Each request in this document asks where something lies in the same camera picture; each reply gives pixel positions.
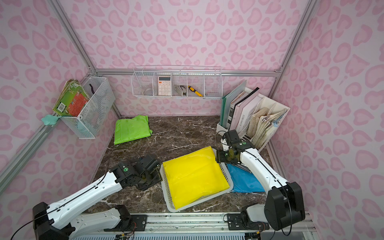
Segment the pink leopard print wall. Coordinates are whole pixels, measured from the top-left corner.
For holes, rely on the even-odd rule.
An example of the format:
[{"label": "pink leopard print wall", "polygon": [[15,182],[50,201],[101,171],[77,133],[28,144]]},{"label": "pink leopard print wall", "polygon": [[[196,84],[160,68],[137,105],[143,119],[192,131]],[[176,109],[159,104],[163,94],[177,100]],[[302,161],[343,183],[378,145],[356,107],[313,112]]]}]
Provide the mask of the pink leopard print wall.
[{"label": "pink leopard print wall", "polygon": [[[96,139],[78,137],[60,122],[48,139],[0,196],[0,239],[9,240],[32,220],[32,208],[50,204],[87,186],[114,133],[116,114],[111,110]],[[15,239],[35,239],[32,224]]]},{"label": "pink leopard print wall", "polygon": [[98,68],[277,69],[306,0],[62,0]]},{"label": "pink leopard print wall", "polygon": [[384,1],[323,0],[275,99],[273,137],[324,240],[384,238]]},{"label": "pink leopard print wall", "polygon": [[[185,116],[185,115],[220,115],[221,100],[218,99],[180,99],[180,98],[137,98],[132,94],[132,76],[105,76],[108,78],[116,106],[124,116]],[[223,77],[223,93],[233,90],[241,81],[247,79],[247,87],[268,95],[275,78],[268,77]]]},{"label": "pink leopard print wall", "polygon": [[52,113],[65,80],[88,72],[44,0],[0,3],[0,172]]},{"label": "pink leopard print wall", "polygon": [[[70,78],[87,72],[45,0],[0,3],[0,171],[51,113]],[[60,122],[0,196],[0,239],[32,219],[32,207],[88,185],[113,135],[113,111],[93,140],[79,140]],[[35,239],[32,224],[14,239]]]}]

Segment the black clamp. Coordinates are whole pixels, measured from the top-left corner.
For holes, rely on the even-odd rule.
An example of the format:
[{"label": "black clamp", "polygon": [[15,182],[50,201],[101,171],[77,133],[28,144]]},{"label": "black clamp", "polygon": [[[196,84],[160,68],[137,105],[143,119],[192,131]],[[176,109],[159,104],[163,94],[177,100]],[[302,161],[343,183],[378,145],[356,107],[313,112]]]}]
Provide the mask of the black clamp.
[{"label": "black clamp", "polygon": [[147,190],[158,182],[161,182],[159,172],[160,163],[152,154],[140,158],[135,166],[130,162],[119,162],[116,166],[111,168],[116,176],[116,183],[120,183],[122,188],[135,186],[142,191]]}]

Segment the vent grille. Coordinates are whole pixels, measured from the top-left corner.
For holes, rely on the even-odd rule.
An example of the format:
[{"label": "vent grille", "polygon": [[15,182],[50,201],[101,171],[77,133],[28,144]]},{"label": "vent grille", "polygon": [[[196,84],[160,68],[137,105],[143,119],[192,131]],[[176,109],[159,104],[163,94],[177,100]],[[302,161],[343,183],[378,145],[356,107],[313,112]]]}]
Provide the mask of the vent grille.
[{"label": "vent grille", "polygon": [[[115,240],[116,234],[95,234],[74,240]],[[245,240],[243,233],[136,234],[134,240]]]}]

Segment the book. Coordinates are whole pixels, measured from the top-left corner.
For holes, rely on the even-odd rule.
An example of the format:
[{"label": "book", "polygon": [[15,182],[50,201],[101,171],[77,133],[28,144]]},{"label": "book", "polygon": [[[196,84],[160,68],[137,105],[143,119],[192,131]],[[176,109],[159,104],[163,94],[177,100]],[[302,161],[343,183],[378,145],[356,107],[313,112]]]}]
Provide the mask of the book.
[{"label": "book", "polygon": [[220,115],[220,125],[222,127],[227,126],[228,122],[228,116],[229,116],[229,109],[231,107],[231,102],[241,93],[245,90],[245,85],[247,84],[247,81],[240,83],[232,92],[227,94],[225,97],[223,97],[222,101],[222,113]]},{"label": "book", "polygon": [[244,106],[243,111],[241,112],[239,122],[236,126],[237,132],[241,132],[244,130],[244,128],[246,128],[251,118],[251,115],[253,114],[253,111],[255,110],[255,108],[257,107],[257,104],[262,99],[263,99],[262,97],[256,96],[247,105]]},{"label": "book", "polygon": [[275,114],[260,117],[256,133],[251,139],[256,149],[260,149],[276,132],[285,113],[286,109]]},{"label": "book", "polygon": [[252,101],[253,98],[257,96],[257,91],[259,88],[255,88],[252,92],[250,92],[247,96],[245,96],[243,99],[238,101],[234,107],[233,107],[233,116],[230,125],[228,126],[229,130],[233,130],[236,128],[239,120],[240,120],[240,114],[244,108],[250,101]]},{"label": "book", "polygon": [[242,93],[240,93],[232,102],[231,102],[231,107],[229,109],[229,115],[228,115],[228,121],[227,121],[227,128],[229,128],[229,125],[231,124],[231,121],[232,121],[232,117],[233,117],[233,113],[235,111],[235,104],[238,103],[239,101],[242,100],[241,97],[245,97],[247,96],[248,93],[246,91],[243,91]]},{"label": "book", "polygon": [[79,81],[70,79],[53,106],[53,111],[61,116],[77,117],[90,97]]}]

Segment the white calculator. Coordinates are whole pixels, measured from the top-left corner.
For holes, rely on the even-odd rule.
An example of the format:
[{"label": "white calculator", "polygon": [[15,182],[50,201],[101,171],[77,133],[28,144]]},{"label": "white calculator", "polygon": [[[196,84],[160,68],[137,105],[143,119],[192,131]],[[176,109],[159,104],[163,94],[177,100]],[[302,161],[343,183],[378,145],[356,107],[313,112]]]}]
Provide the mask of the white calculator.
[{"label": "white calculator", "polygon": [[170,77],[158,78],[159,96],[170,96]]}]

